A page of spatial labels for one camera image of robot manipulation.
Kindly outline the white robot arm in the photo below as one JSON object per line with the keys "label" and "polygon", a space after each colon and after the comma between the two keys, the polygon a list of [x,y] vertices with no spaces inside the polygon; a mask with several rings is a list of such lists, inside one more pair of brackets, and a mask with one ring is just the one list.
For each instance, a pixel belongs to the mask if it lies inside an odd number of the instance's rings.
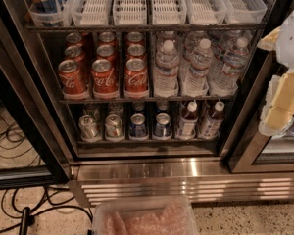
{"label": "white robot arm", "polygon": [[265,136],[279,135],[293,123],[294,116],[294,10],[257,47],[274,51],[277,61],[287,67],[285,74],[274,75],[269,83],[258,126]]}

